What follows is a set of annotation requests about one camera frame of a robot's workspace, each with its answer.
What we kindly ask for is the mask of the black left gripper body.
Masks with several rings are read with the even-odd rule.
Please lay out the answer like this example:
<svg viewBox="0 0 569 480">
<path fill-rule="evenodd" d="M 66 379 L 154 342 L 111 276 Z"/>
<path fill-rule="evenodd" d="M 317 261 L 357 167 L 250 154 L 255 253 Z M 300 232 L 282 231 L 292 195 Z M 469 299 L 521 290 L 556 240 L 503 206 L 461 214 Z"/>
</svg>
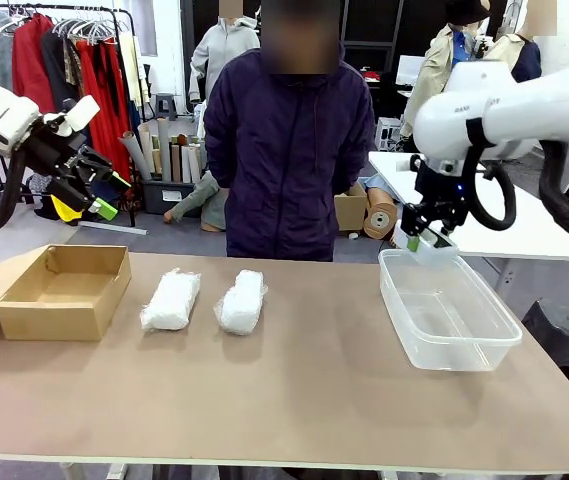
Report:
<svg viewBox="0 0 569 480">
<path fill-rule="evenodd" d="M 94 198 L 90 183 L 94 171 L 86 164 L 96 158 L 96 151 L 82 133 L 61 136 L 53 125 L 36 121 L 22 143 L 25 163 L 34 171 L 28 182 L 33 193 L 50 196 L 55 192 Z"/>
</svg>

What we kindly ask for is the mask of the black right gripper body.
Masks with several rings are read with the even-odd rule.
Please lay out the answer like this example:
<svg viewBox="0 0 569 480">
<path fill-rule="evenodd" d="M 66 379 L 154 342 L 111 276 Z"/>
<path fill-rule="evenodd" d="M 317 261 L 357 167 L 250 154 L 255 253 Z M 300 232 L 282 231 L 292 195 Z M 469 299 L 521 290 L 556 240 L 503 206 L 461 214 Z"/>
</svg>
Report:
<svg viewBox="0 0 569 480">
<path fill-rule="evenodd" d="M 460 177 L 447 176 L 435 171 L 419 171 L 415 190 L 422 195 L 418 203 L 432 207 L 431 222 L 437 220 L 454 221 L 462 226 L 469 209 L 465 200 L 465 188 Z"/>
</svg>

